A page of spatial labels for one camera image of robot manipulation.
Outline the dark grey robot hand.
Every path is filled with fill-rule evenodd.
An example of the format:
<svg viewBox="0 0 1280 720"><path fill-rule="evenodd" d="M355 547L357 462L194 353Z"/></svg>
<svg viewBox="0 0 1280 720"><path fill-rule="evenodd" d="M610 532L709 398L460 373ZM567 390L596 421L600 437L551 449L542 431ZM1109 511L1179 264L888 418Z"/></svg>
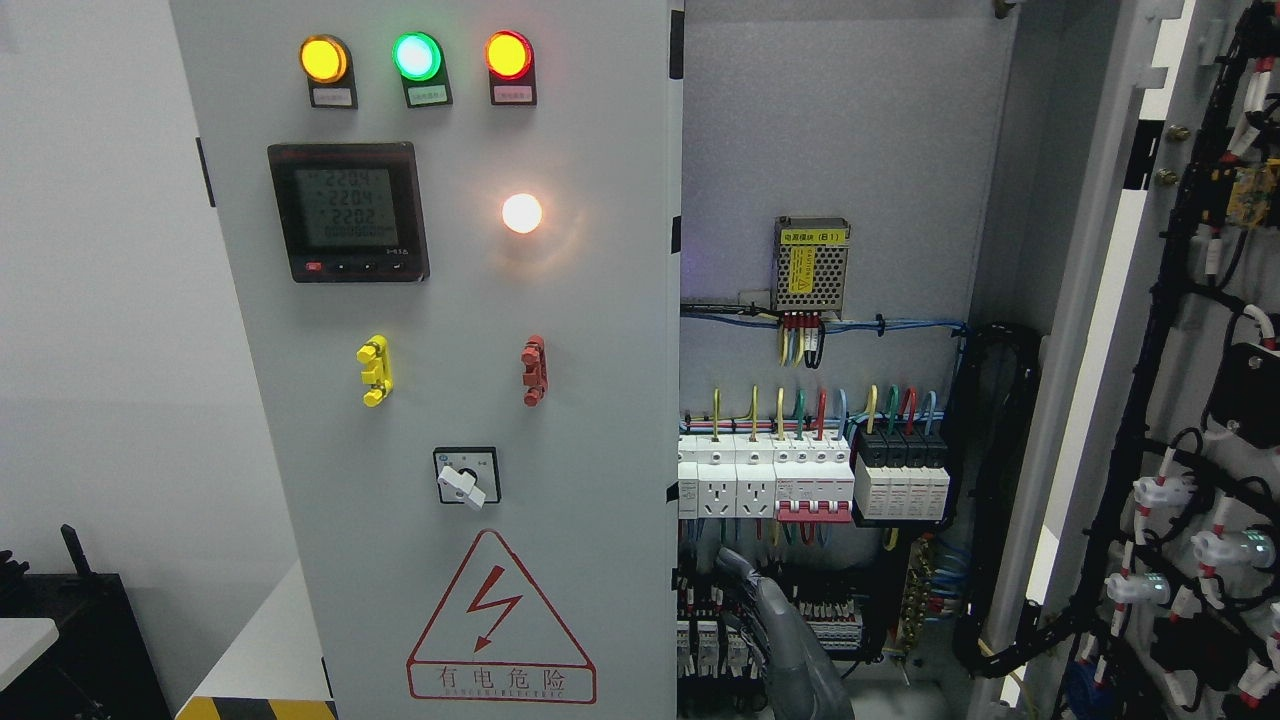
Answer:
<svg viewBox="0 0 1280 720"><path fill-rule="evenodd" d="M855 717L831 657L773 579L722 547L716 584L730 597L724 620L745 637L763 671L774 719Z"/></svg>

